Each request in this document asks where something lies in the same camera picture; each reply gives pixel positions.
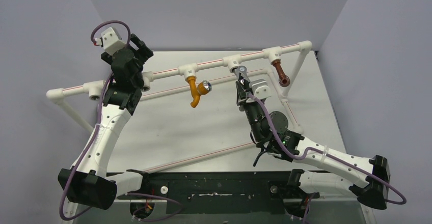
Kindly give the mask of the chrome faucet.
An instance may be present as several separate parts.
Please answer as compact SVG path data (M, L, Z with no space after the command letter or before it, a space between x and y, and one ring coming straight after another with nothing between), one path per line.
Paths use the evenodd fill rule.
M242 76L247 76L247 68L245 66L238 66L233 70L235 76L237 77L237 81L239 81L239 77Z

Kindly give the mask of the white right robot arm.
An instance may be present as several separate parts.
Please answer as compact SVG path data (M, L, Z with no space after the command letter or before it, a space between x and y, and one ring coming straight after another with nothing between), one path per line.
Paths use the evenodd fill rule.
M345 182L348 195L373 209L387 209L390 171L387 158L342 153L318 144L288 129L288 119L280 111L269 112L264 104L268 91L263 79L250 81L241 75L235 82L236 104L244 111L251 128L251 139L260 154L311 165Z

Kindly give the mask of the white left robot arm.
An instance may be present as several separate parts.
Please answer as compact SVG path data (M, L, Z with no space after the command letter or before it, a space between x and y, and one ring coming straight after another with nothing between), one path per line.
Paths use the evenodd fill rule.
M62 220L73 220L79 216L65 216L66 201L106 210L117 196L128 190L138 198L145 198L151 191L151 184L144 179L136 179L131 188L122 189L120 184L106 176L107 165L120 133L134 114L142 92L148 90L142 71L153 51L135 34L131 34L129 40L134 46L126 44L114 52L106 50L101 55L112 72L102 88L97 123L91 137L71 168L61 169L58 174L58 182L63 189L59 206Z

